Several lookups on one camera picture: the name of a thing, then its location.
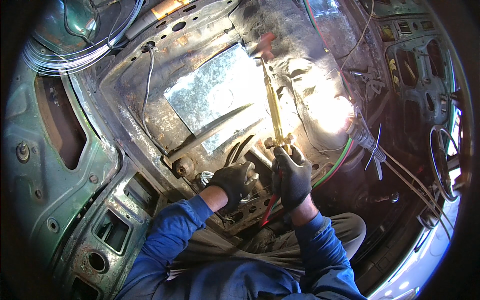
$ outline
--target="welding torch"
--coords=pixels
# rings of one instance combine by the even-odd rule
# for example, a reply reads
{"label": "welding torch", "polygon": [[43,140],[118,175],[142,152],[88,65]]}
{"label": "welding torch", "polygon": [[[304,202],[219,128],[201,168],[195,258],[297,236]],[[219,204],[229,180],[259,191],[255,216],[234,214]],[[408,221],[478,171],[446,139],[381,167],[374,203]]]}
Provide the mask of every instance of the welding torch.
{"label": "welding torch", "polygon": [[270,114],[272,116],[272,124],[275,134],[275,139],[269,137],[265,140],[265,148],[270,149],[272,147],[281,146],[285,149],[288,155],[292,155],[292,149],[290,144],[294,141],[295,137],[289,133],[286,136],[283,135],[282,120],[280,117],[280,102],[275,89],[272,86],[272,78],[268,75],[266,63],[263,58],[255,57],[262,62],[262,68],[264,70],[264,84],[267,91],[268,106],[270,108]]}
{"label": "welding torch", "polygon": [[[272,78],[268,75],[267,67],[265,64],[265,61],[261,57],[256,57],[255,59],[259,59],[262,62],[262,67],[264,70],[264,83],[265,83],[265,88],[267,90],[267,99],[268,99],[268,106],[270,108],[270,114],[272,116],[272,124],[273,124],[273,129],[275,133],[275,139],[272,137],[269,137],[265,140],[265,148],[271,149],[272,147],[276,146],[281,146],[285,149],[285,152],[288,153],[288,155],[292,155],[292,149],[290,147],[290,144],[294,142],[295,137],[293,134],[289,133],[285,137],[283,135],[283,130],[282,130],[282,120],[280,117],[280,102],[278,101],[278,96],[276,94],[275,89],[272,86]],[[282,178],[282,170],[279,170],[279,176],[280,179]],[[265,224],[268,223],[268,216],[270,215],[274,205],[277,203],[279,200],[280,195],[278,194],[273,194],[272,198],[268,202],[267,209],[264,213],[264,216],[262,220],[260,221],[260,227],[263,227]]]}

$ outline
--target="rectangular hole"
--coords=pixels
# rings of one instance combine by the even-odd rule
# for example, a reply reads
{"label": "rectangular hole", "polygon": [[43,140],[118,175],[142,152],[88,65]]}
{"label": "rectangular hole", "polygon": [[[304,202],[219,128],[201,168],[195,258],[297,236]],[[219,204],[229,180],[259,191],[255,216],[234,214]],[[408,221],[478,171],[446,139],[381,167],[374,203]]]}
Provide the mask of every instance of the rectangular hole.
{"label": "rectangular hole", "polygon": [[73,170],[87,137],[80,125],[59,77],[37,76],[35,93],[48,137],[65,166]]}
{"label": "rectangular hole", "polygon": [[400,28],[401,33],[412,33],[412,30],[410,29],[410,25],[408,24],[407,21],[398,22],[398,28]]}
{"label": "rectangular hole", "polygon": [[127,237],[128,229],[127,224],[111,210],[107,210],[102,222],[97,226],[95,234],[107,245],[120,252]]}
{"label": "rectangular hole", "polygon": [[431,40],[427,45],[427,53],[430,59],[430,66],[432,68],[432,75],[445,78],[444,64],[442,59],[442,53],[438,42]]}
{"label": "rectangular hole", "polygon": [[421,27],[422,27],[423,30],[435,29],[435,26],[433,26],[432,21],[421,21],[420,24],[421,24]]}
{"label": "rectangular hole", "polygon": [[413,54],[412,51],[398,49],[396,51],[396,57],[398,59],[398,68],[400,69],[403,84],[415,87],[419,77],[415,54]]}
{"label": "rectangular hole", "polygon": [[388,24],[380,26],[380,37],[384,42],[395,42],[392,28]]}
{"label": "rectangular hole", "polygon": [[130,179],[123,192],[150,216],[153,216],[159,194],[140,173],[136,173]]}
{"label": "rectangular hole", "polygon": [[98,291],[85,283],[80,278],[75,278],[72,284],[72,300],[94,300],[98,297]]}

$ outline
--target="person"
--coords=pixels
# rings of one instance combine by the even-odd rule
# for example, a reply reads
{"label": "person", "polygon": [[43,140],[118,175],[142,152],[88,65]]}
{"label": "person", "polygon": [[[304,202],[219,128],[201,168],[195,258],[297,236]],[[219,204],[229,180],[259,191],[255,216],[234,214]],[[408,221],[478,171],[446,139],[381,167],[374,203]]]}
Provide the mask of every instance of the person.
{"label": "person", "polygon": [[274,155],[272,189],[294,234],[270,252],[249,253],[205,229],[209,216],[235,210],[255,184],[251,162],[222,168],[201,193],[160,211],[116,299],[365,299],[349,263],[365,224],[353,214],[321,215],[310,197],[312,164],[299,149],[290,157],[276,147]]}

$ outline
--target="gray cable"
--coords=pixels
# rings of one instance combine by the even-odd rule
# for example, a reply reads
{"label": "gray cable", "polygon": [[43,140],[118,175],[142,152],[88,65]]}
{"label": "gray cable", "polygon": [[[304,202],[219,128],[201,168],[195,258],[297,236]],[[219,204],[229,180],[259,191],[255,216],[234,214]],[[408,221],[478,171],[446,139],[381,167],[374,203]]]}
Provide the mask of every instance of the gray cable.
{"label": "gray cable", "polygon": [[147,45],[146,48],[148,49],[148,52],[150,53],[150,67],[148,68],[147,87],[146,87],[146,90],[145,90],[144,105],[142,106],[142,126],[144,127],[145,133],[148,135],[150,140],[152,140],[152,142],[155,144],[155,146],[160,150],[160,152],[163,155],[168,156],[168,152],[165,150],[165,148],[153,139],[152,135],[148,131],[147,124],[145,123],[145,107],[147,106],[148,93],[150,92],[150,79],[152,78],[153,62],[154,62],[152,47],[150,45]]}

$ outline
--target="brass torch handle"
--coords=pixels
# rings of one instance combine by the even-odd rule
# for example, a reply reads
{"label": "brass torch handle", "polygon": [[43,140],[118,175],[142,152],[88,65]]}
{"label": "brass torch handle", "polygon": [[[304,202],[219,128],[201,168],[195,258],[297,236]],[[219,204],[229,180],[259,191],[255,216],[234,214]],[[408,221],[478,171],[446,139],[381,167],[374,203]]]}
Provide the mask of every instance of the brass torch handle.
{"label": "brass torch handle", "polygon": [[267,89],[267,99],[268,106],[270,107],[270,114],[272,115],[273,130],[275,133],[275,139],[277,145],[283,144],[283,131],[282,131],[282,120],[280,118],[280,103],[276,95],[275,90],[273,90],[272,84],[265,84]]}

